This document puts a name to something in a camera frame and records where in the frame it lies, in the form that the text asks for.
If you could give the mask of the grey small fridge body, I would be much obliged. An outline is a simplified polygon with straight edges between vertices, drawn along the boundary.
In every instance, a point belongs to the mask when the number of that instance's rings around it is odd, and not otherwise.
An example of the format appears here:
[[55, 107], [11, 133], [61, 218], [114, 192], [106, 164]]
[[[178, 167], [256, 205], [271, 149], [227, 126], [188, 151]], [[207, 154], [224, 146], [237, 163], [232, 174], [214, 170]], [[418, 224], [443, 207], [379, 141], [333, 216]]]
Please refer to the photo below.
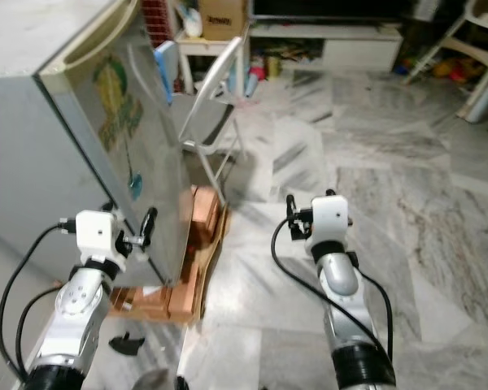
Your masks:
[[110, 203], [39, 73], [111, 0], [0, 0], [0, 280], [59, 218]]

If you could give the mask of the white plastic container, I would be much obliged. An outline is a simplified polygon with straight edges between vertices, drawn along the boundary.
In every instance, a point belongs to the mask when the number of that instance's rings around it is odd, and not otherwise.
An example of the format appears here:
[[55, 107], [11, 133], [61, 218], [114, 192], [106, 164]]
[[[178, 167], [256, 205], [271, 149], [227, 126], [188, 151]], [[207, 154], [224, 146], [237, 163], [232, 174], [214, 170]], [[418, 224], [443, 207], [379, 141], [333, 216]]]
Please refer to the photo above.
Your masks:
[[177, 4], [176, 10], [180, 15], [185, 35], [189, 38], [200, 38], [203, 34], [203, 23], [199, 11], [184, 4]]

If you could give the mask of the orange brick stack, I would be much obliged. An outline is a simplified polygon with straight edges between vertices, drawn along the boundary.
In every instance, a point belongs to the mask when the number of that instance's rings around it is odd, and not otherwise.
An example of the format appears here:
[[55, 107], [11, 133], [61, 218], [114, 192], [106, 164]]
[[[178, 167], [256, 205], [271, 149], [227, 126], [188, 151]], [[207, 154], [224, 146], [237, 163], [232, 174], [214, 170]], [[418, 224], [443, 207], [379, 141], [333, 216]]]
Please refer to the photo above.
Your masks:
[[192, 187], [194, 211], [190, 223], [187, 253], [178, 285], [156, 288], [117, 288], [111, 299], [111, 317], [190, 324], [206, 309], [208, 281], [218, 263], [225, 234], [225, 210], [211, 187]]

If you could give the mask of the brown cardboard box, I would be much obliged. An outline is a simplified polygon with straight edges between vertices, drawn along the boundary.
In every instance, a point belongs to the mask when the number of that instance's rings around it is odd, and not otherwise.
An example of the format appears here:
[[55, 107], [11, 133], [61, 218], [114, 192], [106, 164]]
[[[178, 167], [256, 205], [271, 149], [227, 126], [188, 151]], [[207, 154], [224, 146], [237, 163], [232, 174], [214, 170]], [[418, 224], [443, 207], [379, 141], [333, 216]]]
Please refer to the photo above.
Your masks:
[[249, 0], [197, 0], [202, 38], [230, 41], [243, 37], [248, 25]]

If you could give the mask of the black floor object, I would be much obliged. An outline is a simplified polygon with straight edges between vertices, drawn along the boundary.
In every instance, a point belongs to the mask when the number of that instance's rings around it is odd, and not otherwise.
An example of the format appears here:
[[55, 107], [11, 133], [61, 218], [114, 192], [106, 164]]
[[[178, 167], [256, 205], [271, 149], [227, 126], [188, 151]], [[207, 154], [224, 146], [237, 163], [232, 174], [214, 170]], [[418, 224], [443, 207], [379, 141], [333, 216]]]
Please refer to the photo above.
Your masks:
[[114, 350], [115, 353], [123, 354], [126, 357], [136, 357], [142, 346], [145, 344], [146, 338], [141, 335], [134, 335], [131, 331], [125, 331], [121, 336], [111, 338], [107, 345]]

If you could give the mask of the teal fridge magnet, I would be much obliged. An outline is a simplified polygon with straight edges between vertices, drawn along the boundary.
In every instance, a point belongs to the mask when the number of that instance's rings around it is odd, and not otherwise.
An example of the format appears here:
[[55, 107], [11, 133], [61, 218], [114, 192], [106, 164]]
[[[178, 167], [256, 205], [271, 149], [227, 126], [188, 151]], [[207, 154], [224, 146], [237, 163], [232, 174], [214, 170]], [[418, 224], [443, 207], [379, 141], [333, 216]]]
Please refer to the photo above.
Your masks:
[[140, 171], [131, 171], [129, 179], [130, 194], [135, 201], [143, 192], [143, 177]]

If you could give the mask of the blue pink bottle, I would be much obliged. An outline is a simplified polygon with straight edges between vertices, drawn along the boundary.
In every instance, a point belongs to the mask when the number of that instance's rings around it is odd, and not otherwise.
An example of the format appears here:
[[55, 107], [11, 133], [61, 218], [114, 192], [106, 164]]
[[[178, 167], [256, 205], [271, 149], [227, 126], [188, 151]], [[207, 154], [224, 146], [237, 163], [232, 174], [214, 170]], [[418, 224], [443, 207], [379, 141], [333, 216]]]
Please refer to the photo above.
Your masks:
[[247, 73], [247, 78], [245, 82], [245, 97], [252, 97], [254, 96], [254, 92], [258, 88], [258, 84], [260, 81], [266, 79], [266, 70], [265, 67], [262, 66], [254, 66], [249, 68]]

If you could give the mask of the white television cabinet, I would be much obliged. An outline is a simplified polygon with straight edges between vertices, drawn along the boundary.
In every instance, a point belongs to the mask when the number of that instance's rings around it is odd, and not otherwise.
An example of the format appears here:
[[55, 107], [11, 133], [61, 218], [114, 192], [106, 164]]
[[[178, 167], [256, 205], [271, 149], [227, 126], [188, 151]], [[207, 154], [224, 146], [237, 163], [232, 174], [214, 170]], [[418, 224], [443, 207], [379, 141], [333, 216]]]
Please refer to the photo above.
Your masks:
[[307, 58], [291, 56], [282, 67], [304, 71], [387, 72], [403, 44], [397, 28], [384, 25], [254, 23], [248, 29], [252, 45], [262, 40], [315, 42]]

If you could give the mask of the black television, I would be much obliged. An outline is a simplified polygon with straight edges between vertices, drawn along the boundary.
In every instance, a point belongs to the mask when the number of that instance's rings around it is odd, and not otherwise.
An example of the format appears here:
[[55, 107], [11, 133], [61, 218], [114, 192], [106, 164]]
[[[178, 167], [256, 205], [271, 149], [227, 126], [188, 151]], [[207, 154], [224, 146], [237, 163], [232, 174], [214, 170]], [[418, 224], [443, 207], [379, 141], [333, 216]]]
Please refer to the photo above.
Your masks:
[[410, 0], [249, 0], [249, 15], [269, 21], [394, 21]]

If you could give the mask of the silver fridge door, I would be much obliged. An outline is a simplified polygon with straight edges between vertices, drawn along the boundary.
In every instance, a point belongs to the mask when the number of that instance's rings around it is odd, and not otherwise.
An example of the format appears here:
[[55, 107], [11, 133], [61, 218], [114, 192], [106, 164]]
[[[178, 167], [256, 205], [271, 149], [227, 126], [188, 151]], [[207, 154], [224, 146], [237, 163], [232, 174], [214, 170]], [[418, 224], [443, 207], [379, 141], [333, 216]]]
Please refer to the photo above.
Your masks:
[[[111, 151], [98, 138], [106, 115], [92, 81], [93, 71], [108, 54], [124, 63], [129, 92], [144, 109], [135, 135], [122, 137]], [[38, 77], [114, 211], [120, 213], [125, 233], [138, 234], [147, 209], [158, 209], [152, 245], [143, 255], [129, 256], [117, 285], [173, 285], [187, 249], [190, 182], [176, 126], [159, 89], [140, 0], [111, 0]], [[143, 177], [143, 192], [135, 201], [129, 189], [131, 171]]]

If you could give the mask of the blue plastic item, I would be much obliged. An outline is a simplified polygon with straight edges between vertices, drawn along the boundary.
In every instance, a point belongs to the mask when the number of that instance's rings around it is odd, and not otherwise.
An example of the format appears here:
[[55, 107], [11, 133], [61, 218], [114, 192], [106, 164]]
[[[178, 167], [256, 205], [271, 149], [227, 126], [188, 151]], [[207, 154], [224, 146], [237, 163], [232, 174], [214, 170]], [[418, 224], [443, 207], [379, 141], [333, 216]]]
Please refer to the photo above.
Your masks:
[[170, 85], [176, 83], [180, 75], [180, 48], [176, 41], [164, 41], [155, 48], [155, 59], [161, 67], [163, 80]]

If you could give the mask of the green yellow door sticker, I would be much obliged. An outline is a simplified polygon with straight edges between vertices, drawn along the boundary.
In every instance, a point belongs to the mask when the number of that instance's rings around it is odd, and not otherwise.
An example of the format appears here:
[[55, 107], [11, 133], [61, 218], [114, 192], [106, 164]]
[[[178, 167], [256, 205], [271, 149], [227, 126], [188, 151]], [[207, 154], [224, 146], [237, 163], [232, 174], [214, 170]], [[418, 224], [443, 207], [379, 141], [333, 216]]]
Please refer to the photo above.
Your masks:
[[93, 85], [98, 91], [106, 118], [98, 130], [98, 138], [106, 151], [111, 151], [122, 137], [133, 137], [144, 114], [142, 103], [129, 92], [129, 78], [124, 63], [108, 54], [93, 71]]

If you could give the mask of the yellow orange toy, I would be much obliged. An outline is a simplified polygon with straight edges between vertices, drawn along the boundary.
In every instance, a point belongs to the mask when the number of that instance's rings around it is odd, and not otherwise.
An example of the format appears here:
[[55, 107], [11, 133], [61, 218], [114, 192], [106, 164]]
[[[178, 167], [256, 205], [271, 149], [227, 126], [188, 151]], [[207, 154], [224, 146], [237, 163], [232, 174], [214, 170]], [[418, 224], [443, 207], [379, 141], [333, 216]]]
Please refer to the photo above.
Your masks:
[[456, 83], [468, 83], [485, 73], [486, 67], [468, 56], [445, 57], [431, 67], [431, 76]]

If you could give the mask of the red mesh crate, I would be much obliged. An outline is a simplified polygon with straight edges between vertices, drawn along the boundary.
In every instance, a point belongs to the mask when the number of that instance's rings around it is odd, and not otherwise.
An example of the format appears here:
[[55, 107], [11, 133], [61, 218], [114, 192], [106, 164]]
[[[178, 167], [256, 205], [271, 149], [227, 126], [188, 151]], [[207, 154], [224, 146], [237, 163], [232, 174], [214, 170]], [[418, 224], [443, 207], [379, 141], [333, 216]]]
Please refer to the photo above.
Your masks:
[[141, 11], [152, 45], [158, 47], [172, 40], [167, 0], [141, 0]]

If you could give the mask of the white plastic chair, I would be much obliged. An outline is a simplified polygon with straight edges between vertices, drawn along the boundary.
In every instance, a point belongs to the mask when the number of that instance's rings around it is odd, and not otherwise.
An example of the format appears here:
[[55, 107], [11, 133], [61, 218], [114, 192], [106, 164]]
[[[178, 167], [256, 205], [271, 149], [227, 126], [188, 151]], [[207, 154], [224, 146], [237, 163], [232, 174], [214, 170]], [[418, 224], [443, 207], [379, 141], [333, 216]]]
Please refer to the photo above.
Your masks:
[[467, 56], [474, 62], [486, 67], [485, 73], [479, 78], [474, 90], [468, 95], [468, 99], [457, 111], [457, 115], [469, 123], [481, 122], [482, 116], [488, 111], [488, 50], [460, 40], [455, 35], [464, 24], [471, 24], [488, 31], [488, 0], [463, 0], [464, 6], [459, 18], [453, 22], [441, 38], [439, 38], [418, 60], [405, 76], [403, 83], [412, 83], [415, 78], [426, 70], [442, 50], [449, 50]]

